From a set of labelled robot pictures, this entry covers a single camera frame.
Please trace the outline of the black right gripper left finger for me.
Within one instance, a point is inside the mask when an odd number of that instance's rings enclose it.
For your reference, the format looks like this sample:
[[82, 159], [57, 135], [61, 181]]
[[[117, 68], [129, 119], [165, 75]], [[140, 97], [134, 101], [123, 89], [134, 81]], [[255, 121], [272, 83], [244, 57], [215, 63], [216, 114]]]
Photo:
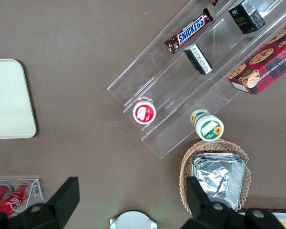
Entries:
[[79, 179], [69, 177], [47, 203], [32, 205], [12, 218], [0, 212], [0, 229], [63, 229], [79, 201]]

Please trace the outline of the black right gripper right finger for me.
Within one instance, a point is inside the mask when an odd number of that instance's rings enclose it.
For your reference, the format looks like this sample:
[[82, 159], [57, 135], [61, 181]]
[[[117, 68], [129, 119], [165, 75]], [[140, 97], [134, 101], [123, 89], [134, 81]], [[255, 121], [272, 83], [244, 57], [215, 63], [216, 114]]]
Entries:
[[187, 202], [192, 218], [183, 229], [283, 229], [281, 222], [269, 211], [249, 208], [241, 215], [224, 203], [211, 201], [197, 178], [187, 177]]

